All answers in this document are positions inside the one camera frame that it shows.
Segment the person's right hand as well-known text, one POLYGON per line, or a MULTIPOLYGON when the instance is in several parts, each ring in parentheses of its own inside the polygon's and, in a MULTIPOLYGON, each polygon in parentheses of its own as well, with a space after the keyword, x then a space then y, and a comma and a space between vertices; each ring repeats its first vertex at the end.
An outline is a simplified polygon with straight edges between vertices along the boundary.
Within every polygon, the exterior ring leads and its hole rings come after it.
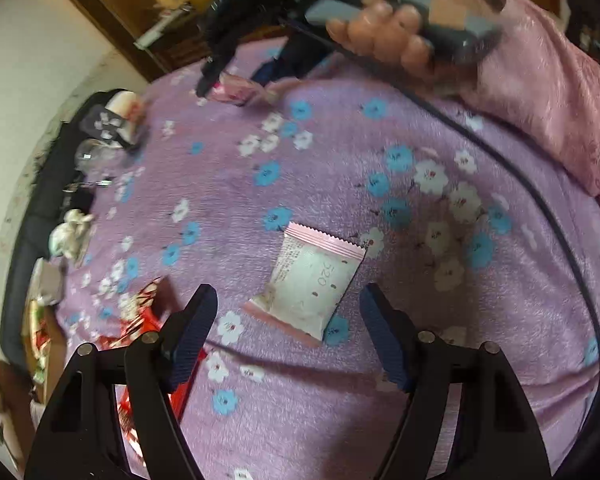
POLYGON ((425 80, 432 76, 432 49, 419 36, 422 17, 414 6, 393 9, 389 0, 362 0, 355 18, 332 18, 326 24, 329 37, 356 55, 368 56, 409 75, 425 80))

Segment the pink sleeve right forearm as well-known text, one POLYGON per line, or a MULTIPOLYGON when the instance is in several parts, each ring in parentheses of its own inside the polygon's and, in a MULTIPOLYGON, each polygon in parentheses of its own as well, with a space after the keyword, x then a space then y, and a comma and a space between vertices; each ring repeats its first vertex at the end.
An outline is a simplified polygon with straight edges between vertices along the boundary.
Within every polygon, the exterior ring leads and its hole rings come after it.
POLYGON ((455 0, 503 27, 476 66, 437 81, 479 112, 517 127, 600 202, 600 66, 531 0, 455 0))

